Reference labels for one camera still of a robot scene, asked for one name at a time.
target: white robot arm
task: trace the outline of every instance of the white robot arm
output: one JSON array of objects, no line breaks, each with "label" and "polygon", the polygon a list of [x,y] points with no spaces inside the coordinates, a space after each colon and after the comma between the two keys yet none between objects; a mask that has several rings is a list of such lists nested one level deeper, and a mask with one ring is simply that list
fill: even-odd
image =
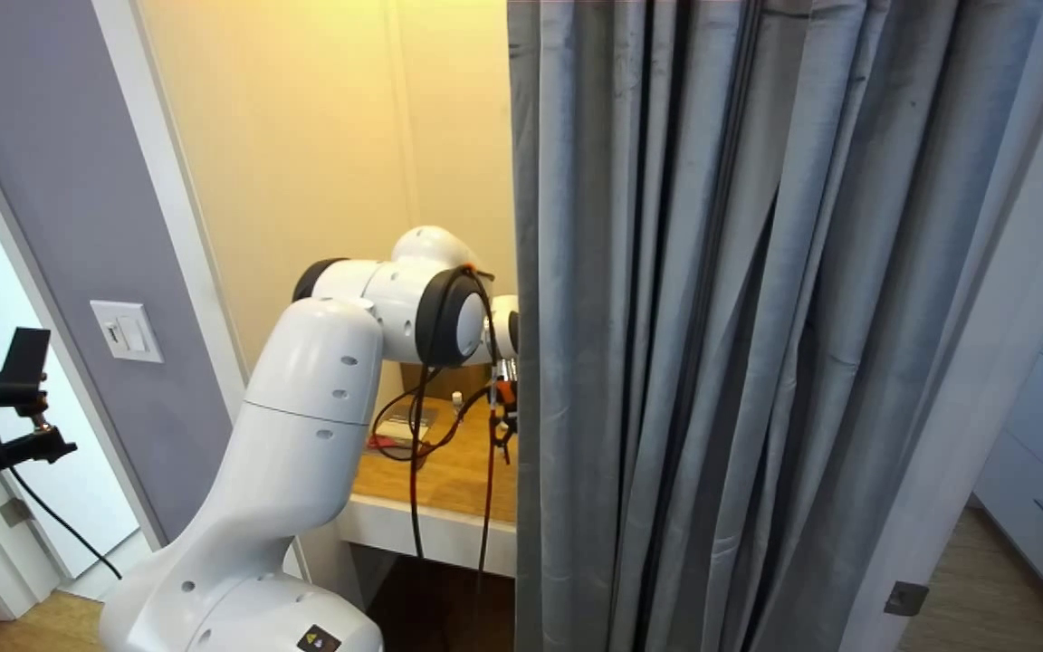
[{"label": "white robot arm", "polygon": [[383,357],[461,365],[514,355],[514,305],[471,273],[442,229],[412,229],[390,262],[322,262],[297,281],[188,528],[131,572],[100,612],[122,652],[378,652],[344,596],[280,572],[285,546],[342,514],[367,444]]}]

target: cable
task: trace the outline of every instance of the cable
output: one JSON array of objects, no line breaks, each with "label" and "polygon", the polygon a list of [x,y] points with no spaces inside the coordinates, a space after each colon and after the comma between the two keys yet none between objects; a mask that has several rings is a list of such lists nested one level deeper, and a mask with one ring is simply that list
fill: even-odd
[{"label": "cable", "polygon": [[485,505],[481,505],[481,544],[478,544],[478,572],[473,572],[473,636],[481,634],[481,587],[485,587],[485,552],[489,552],[489,519],[491,519],[491,448],[498,448],[498,436],[491,436],[491,418],[489,418],[489,443],[485,443]]},{"label": "cable", "polygon": [[73,541],[81,541],[83,552],[94,553],[94,561],[100,561],[116,579],[122,579],[122,572],[121,572],[100,552],[94,552],[91,541],[87,541],[81,528],[73,528],[46,500],[41,500],[41,493],[36,493],[15,467],[7,467],[7,471],[15,474],[15,480],[22,487],[22,493],[26,493],[28,500],[36,500],[36,508],[46,511],[52,522],[57,522]]},{"label": "cable", "polygon": [[420,471],[420,413],[423,413],[423,383],[412,390],[412,419],[409,419],[409,522],[412,522],[412,553],[423,561],[423,544],[420,544],[420,505],[418,505],[418,471]]},{"label": "cable", "polygon": [[[374,431],[370,443],[380,455],[394,460],[394,464],[409,464],[409,444],[386,444],[378,431],[383,413],[390,413],[394,403],[409,397],[412,390],[390,397],[378,418],[374,418]],[[420,438],[420,467],[428,464],[428,455],[434,455],[437,448],[447,448],[458,438],[458,429],[467,419],[467,413],[485,397],[489,390],[473,390],[449,419],[447,436],[437,443]]]}]

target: floor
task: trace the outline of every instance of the floor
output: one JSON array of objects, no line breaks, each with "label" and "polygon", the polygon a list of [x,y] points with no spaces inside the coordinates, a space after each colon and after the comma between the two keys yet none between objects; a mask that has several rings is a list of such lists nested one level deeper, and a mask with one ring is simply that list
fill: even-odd
[{"label": "floor", "polygon": [[968,508],[902,652],[1043,652],[1043,584],[980,508]]},{"label": "floor", "polygon": [[[442,565],[394,565],[374,601],[386,652],[510,652],[510,584]],[[94,652],[98,604],[56,595],[0,624],[0,652]],[[1043,584],[996,524],[968,511],[902,652],[1043,652]]]}]

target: light switch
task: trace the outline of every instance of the light switch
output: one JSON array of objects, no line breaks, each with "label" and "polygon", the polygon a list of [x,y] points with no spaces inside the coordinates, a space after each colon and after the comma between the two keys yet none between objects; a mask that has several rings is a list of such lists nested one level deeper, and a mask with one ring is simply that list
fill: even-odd
[{"label": "light switch", "polygon": [[145,305],[91,302],[91,311],[112,357],[163,363]]}]

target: gray curtain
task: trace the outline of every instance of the gray curtain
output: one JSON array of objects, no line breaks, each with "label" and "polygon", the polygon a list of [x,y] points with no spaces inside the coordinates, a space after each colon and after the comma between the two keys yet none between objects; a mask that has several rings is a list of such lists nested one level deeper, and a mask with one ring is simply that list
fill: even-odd
[{"label": "gray curtain", "polygon": [[517,650],[839,650],[1038,0],[514,0]]}]

